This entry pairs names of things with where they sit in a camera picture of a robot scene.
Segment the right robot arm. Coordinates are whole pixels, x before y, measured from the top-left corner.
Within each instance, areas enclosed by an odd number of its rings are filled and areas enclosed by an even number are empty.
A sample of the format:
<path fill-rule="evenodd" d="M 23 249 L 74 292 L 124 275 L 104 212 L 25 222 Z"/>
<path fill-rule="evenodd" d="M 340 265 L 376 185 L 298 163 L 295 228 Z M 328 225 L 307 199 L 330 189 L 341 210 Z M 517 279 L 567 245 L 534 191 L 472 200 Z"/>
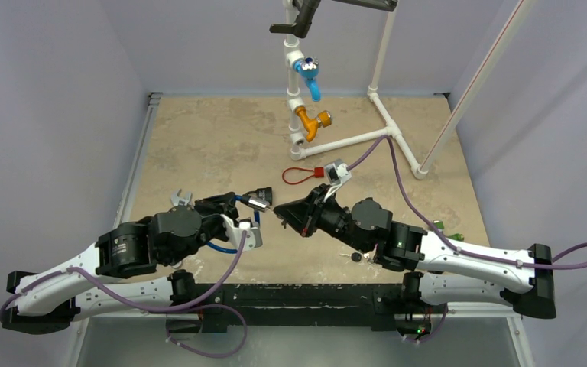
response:
<path fill-rule="evenodd" d="M 373 198 L 341 206 L 329 185 L 321 184 L 303 199 L 282 203 L 274 214 L 285 226 L 307 238 L 321 230 L 390 271 L 441 271 L 486 285 L 480 301 L 507 304 L 520 315 L 556 318 L 552 254 L 546 245 L 527 249 L 489 248 L 450 242 L 440 232 L 397 222 Z"/>

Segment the small silver key set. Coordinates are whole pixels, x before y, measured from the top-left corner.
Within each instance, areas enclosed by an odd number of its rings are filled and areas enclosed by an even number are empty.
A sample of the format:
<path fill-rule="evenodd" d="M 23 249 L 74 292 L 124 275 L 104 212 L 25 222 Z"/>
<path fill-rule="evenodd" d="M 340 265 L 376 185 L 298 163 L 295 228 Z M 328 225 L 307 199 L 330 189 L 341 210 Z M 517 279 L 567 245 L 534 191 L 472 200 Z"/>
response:
<path fill-rule="evenodd" d="M 287 226 L 289 225 L 289 222 L 287 221 L 286 217 L 284 216 L 283 211 L 279 208 L 279 206 L 274 206 L 272 208 L 272 211 L 274 213 L 274 215 L 277 217 L 277 219 L 280 221 L 281 226 L 286 229 Z"/>

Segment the blue cable lock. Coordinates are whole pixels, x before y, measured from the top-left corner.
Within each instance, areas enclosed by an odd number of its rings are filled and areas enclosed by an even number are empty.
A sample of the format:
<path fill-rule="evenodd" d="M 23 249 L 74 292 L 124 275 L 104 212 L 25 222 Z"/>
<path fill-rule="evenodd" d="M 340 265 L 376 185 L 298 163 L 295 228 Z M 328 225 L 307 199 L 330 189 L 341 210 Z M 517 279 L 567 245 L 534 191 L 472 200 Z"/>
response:
<path fill-rule="evenodd" d="M 271 206 L 270 203 L 249 195 L 236 196 L 236 201 L 239 201 L 245 204 L 246 206 L 252 208 L 254 210 L 253 220 L 261 226 L 259 219 L 260 213 L 266 212 Z M 236 250 L 235 248 L 223 248 L 221 246 L 214 245 L 211 242 L 207 242 L 206 245 L 216 250 L 217 252 L 222 252 L 226 254 L 236 254 L 238 252 L 238 250 Z"/>

